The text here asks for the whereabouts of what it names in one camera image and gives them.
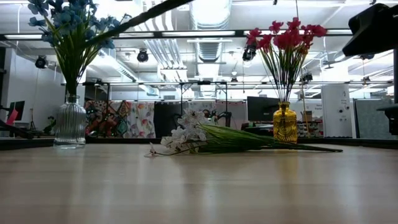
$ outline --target yellow glass vase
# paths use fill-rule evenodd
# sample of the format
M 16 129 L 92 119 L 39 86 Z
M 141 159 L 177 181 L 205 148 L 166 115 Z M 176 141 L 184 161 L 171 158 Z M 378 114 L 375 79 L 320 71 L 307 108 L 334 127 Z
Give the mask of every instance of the yellow glass vase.
M 279 110 L 274 113 L 274 138 L 297 143 L 296 112 L 289 109 L 289 102 L 279 103 Z

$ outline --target desk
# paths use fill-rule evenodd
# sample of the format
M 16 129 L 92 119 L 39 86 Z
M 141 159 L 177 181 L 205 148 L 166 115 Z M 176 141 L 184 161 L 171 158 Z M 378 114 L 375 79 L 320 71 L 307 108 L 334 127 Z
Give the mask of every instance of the desk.
M 0 223 L 398 223 L 398 151 L 321 146 L 345 151 L 0 151 Z

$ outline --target clear ribbed glass vase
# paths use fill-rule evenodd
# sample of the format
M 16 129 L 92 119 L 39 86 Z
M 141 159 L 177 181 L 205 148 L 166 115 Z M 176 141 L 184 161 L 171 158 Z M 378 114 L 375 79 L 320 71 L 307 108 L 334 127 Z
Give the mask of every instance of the clear ribbed glass vase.
M 76 149 L 86 144 L 86 110 L 79 105 L 79 96 L 68 95 L 60 107 L 55 124 L 54 147 Z

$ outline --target table surface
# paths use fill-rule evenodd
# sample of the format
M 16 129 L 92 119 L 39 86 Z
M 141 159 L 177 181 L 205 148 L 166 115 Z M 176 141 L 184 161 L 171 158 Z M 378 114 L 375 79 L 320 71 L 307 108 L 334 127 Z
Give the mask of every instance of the table surface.
M 345 151 L 0 151 L 0 223 L 398 223 L 398 151 L 326 147 Z

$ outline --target glass vase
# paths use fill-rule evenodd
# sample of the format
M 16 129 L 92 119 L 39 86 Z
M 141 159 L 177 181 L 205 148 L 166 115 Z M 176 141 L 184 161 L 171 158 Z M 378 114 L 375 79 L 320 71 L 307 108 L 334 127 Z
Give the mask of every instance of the glass vase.
M 297 143 L 297 116 L 289 105 L 289 102 L 279 103 L 279 110 L 274 113 L 274 138 Z
M 60 107 L 55 124 L 54 147 L 57 149 L 76 149 L 84 147 L 86 110 L 79 105 L 79 96 L 68 95 Z

